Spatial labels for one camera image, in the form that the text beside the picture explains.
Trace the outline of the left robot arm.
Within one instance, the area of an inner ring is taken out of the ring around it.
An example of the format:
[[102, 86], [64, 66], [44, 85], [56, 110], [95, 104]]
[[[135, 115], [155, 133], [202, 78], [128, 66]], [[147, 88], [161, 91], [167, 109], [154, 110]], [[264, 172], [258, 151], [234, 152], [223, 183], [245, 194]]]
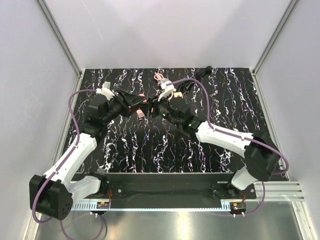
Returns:
[[118, 116], [130, 117], [148, 105], [146, 97], [117, 89], [113, 93], [103, 87], [92, 90], [82, 125], [74, 120], [76, 137], [60, 159], [43, 175], [34, 175], [29, 181], [29, 201], [32, 217], [37, 223], [37, 213], [50, 219], [64, 220], [74, 204], [89, 195], [103, 198], [108, 193], [104, 177], [89, 175], [72, 183], [84, 160], [105, 139], [108, 124]]

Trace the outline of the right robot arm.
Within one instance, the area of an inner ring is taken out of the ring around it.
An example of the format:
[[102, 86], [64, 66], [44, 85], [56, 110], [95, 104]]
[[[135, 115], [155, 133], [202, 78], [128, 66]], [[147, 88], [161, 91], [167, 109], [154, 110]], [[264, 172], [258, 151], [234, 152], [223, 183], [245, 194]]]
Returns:
[[138, 104], [129, 107], [130, 112], [141, 111], [148, 117], [162, 117], [175, 125], [182, 136], [227, 149], [244, 158], [244, 167], [234, 173], [227, 185], [230, 197], [239, 198], [249, 185], [271, 179], [280, 155], [268, 133], [239, 132], [202, 120], [193, 114], [182, 97], [146, 100], [139, 96], [138, 99]]

